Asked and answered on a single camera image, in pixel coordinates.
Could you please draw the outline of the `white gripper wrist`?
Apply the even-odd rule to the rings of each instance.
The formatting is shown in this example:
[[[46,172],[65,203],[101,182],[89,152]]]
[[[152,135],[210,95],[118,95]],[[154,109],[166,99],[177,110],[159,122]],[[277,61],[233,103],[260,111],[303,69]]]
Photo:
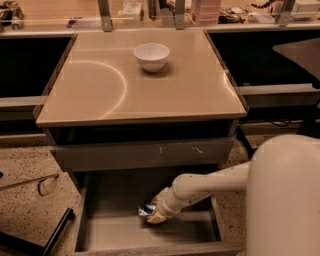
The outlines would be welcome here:
[[[151,224],[159,224],[181,212],[183,201],[180,200],[172,187],[163,189],[152,200],[151,204],[156,206],[154,215],[147,218],[147,222]]]

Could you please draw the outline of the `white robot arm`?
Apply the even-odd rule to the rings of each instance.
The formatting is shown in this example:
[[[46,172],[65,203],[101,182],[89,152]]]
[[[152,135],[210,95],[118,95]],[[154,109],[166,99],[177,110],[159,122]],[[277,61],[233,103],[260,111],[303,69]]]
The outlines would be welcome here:
[[[182,174],[153,200],[161,223],[216,192],[246,193],[246,256],[320,256],[320,140],[273,137],[251,160],[210,174]]]

